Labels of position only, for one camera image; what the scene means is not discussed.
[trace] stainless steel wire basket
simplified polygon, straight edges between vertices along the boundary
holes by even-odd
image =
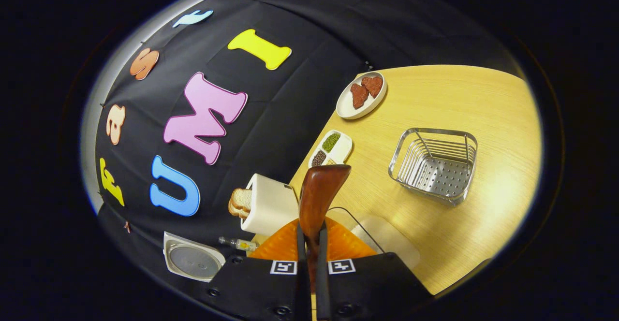
[[[405,154],[402,146],[407,146]],[[404,188],[457,205],[469,192],[476,154],[477,140],[470,133],[408,129],[391,158],[389,176]]]

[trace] screw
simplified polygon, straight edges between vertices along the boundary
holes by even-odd
[[[350,317],[354,314],[354,306],[350,303],[344,303],[338,307],[337,313],[342,317]]]
[[[277,315],[286,315],[286,314],[290,314],[290,308],[285,307],[285,306],[280,306],[280,307],[274,308],[273,312]]]

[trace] small glass bottle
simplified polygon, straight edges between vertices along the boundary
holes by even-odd
[[[226,239],[223,236],[219,237],[220,244],[226,244],[236,248],[237,250],[254,252],[258,248],[256,242],[241,240],[241,239]]]

